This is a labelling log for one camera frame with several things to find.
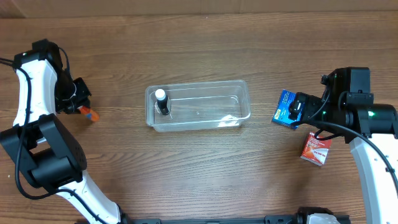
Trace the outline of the orange tube white cap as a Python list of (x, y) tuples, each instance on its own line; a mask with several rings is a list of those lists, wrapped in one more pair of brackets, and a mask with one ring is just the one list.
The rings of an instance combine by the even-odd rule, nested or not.
[(81, 114), (85, 115), (88, 119), (90, 119), (91, 121), (98, 121), (99, 120), (99, 114), (97, 112), (95, 112), (94, 110), (92, 110), (89, 107), (86, 106), (80, 106), (79, 111)]

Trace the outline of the blue lozenge packet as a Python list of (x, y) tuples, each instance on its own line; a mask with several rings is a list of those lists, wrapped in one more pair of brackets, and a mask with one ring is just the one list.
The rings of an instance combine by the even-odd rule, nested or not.
[(289, 118), (289, 106), (294, 101), (295, 96), (296, 94), (291, 91), (282, 90), (276, 111), (272, 117), (273, 123), (283, 125), (291, 129), (297, 129), (297, 126), (291, 126), (295, 120)]

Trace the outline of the clear plastic container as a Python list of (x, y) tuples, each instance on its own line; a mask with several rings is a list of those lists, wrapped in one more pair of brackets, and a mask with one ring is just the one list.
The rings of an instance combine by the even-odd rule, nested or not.
[[(155, 91), (165, 90), (170, 113), (163, 115)], [(244, 80), (152, 85), (145, 93), (146, 123), (157, 132), (239, 127), (251, 117)]]

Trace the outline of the black bottle white cap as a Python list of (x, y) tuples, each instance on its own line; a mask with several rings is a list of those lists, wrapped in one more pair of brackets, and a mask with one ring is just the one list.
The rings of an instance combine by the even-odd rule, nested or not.
[(170, 103), (169, 103), (169, 97), (166, 94), (165, 90), (157, 89), (155, 91), (155, 97), (157, 99), (157, 106), (159, 111), (163, 115), (168, 115), (170, 113)]

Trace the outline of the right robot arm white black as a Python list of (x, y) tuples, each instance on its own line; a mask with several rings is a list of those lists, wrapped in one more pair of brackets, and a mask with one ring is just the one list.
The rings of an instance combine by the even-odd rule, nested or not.
[(397, 223), (397, 110), (375, 104), (368, 67), (323, 75), (322, 97), (298, 92), (292, 126), (308, 124), (343, 137), (358, 168), (368, 223)]

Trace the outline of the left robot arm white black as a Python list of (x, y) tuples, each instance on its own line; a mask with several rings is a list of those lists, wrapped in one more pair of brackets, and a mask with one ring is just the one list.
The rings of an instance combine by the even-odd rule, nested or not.
[(87, 171), (85, 153), (57, 118), (81, 113), (96, 121), (91, 95), (82, 78), (74, 79), (66, 52), (47, 39), (32, 50), (1, 63), (19, 79), (19, 107), (12, 128), (1, 132), (1, 146), (15, 164), (19, 192), (31, 200), (58, 195), (69, 201), (88, 223), (129, 223), (121, 207), (108, 199)]

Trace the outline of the red medicine box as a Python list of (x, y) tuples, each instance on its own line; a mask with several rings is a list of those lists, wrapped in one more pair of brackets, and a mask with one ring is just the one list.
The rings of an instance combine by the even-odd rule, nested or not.
[(310, 161), (318, 166), (325, 164), (332, 140), (320, 141), (315, 138), (315, 134), (310, 132), (305, 140), (301, 159)]

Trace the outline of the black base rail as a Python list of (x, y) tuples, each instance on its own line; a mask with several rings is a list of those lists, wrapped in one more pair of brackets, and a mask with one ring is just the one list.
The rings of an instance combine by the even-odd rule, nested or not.
[(161, 220), (159, 218), (130, 219), (133, 224), (306, 224), (341, 223), (351, 224), (349, 215), (336, 215), (323, 207), (299, 207), (293, 215), (266, 215), (264, 218), (219, 218)]

